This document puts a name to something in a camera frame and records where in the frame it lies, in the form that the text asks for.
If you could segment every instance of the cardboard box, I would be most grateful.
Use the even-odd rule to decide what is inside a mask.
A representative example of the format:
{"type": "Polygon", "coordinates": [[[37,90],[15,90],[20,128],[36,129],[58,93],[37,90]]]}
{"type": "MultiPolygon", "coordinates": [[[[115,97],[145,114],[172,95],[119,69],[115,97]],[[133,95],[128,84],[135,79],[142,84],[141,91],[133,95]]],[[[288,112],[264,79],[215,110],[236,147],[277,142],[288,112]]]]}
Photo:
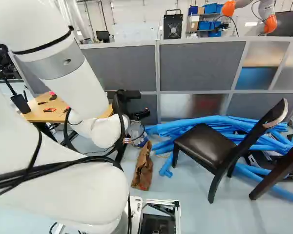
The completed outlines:
{"type": "Polygon", "coordinates": [[[189,22],[188,23],[188,32],[196,32],[199,27],[199,22],[189,22]]]}
{"type": "Polygon", "coordinates": [[[205,13],[205,7],[200,7],[199,8],[199,15],[202,15],[205,13]]]}

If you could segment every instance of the computer monitor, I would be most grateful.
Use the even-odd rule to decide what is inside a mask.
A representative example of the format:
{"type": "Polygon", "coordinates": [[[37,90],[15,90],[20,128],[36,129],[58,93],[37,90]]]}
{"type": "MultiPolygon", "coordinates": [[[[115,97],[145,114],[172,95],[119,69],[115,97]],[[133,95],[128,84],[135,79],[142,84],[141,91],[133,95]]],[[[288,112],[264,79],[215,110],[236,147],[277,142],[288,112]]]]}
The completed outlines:
{"type": "Polygon", "coordinates": [[[99,41],[102,41],[104,43],[108,43],[109,42],[109,32],[108,31],[96,31],[97,34],[97,39],[99,41]]]}
{"type": "Polygon", "coordinates": [[[267,36],[293,37],[293,11],[276,12],[278,26],[267,36]]]}

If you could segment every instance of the light gray floor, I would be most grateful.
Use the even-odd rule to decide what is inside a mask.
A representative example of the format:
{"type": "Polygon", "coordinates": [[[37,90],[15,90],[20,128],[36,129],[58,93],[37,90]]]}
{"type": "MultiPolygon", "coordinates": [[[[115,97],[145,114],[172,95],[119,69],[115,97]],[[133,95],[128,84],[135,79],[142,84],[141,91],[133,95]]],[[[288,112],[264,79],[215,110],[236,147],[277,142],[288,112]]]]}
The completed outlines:
{"type": "MultiPolygon", "coordinates": [[[[62,140],[61,131],[55,133],[62,140]]],[[[157,136],[152,142],[159,141],[157,136]]],[[[90,140],[81,136],[73,140],[81,152],[99,150],[90,140]]],[[[139,149],[128,146],[122,167],[130,184],[139,149]]],[[[152,155],[154,172],[150,191],[130,189],[131,195],[142,198],[177,199],[181,204],[182,234],[293,234],[293,203],[272,194],[250,201],[249,192],[255,183],[235,175],[224,178],[218,188],[215,202],[210,205],[207,194],[212,174],[184,154],[180,154],[173,177],[161,177],[159,169],[165,159],[152,155]]],[[[279,183],[293,192],[293,182],[279,183]]],[[[55,220],[44,216],[0,208],[0,234],[47,234],[55,220]]],[[[66,229],[66,233],[77,234],[66,229]]]]}

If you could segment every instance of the blue storage bin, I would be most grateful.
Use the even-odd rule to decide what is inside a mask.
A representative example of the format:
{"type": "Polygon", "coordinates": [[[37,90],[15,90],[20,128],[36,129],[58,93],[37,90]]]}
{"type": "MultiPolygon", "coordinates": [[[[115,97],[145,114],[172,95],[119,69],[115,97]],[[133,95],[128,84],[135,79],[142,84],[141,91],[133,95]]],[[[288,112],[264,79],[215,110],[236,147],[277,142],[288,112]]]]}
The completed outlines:
{"type": "Polygon", "coordinates": [[[199,7],[198,6],[190,6],[188,10],[188,16],[190,15],[197,15],[199,12],[199,7]]]}
{"type": "Polygon", "coordinates": [[[216,13],[220,13],[221,12],[221,8],[223,8],[223,4],[217,4],[216,13]]]}
{"type": "Polygon", "coordinates": [[[209,30],[210,22],[209,21],[200,21],[199,30],[209,30]]]}
{"type": "Polygon", "coordinates": [[[218,32],[210,31],[210,32],[209,32],[209,37],[210,37],[210,38],[221,37],[221,31],[218,31],[218,32]]]}
{"type": "Polygon", "coordinates": [[[210,22],[210,29],[215,29],[221,25],[221,21],[212,21],[210,22]]]}
{"type": "Polygon", "coordinates": [[[217,4],[211,3],[204,6],[205,7],[205,14],[216,13],[217,4]]]}

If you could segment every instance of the black handle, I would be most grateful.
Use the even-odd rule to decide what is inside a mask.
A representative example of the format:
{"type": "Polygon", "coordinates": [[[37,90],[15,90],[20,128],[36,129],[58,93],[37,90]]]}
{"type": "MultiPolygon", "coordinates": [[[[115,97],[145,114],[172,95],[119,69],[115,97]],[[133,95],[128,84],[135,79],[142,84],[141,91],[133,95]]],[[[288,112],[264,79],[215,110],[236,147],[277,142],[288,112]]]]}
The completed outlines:
{"type": "Polygon", "coordinates": [[[17,95],[17,93],[15,92],[15,90],[12,88],[10,82],[8,81],[7,77],[4,77],[4,81],[6,83],[6,85],[9,87],[10,91],[12,92],[12,95],[17,95]]]}
{"type": "Polygon", "coordinates": [[[28,99],[27,99],[27,95],[26,95],[26,91],[23,90],[23,93],[24,93],[24,98],[25,98],[25,101],[28,102],[28,99]]]}
{"type": "Polygon", "coordinates": [[[170,9],[170,10],[167,10],[167,11],[180,11],[180,15],[182,14],[180,9],[170,9]]]}

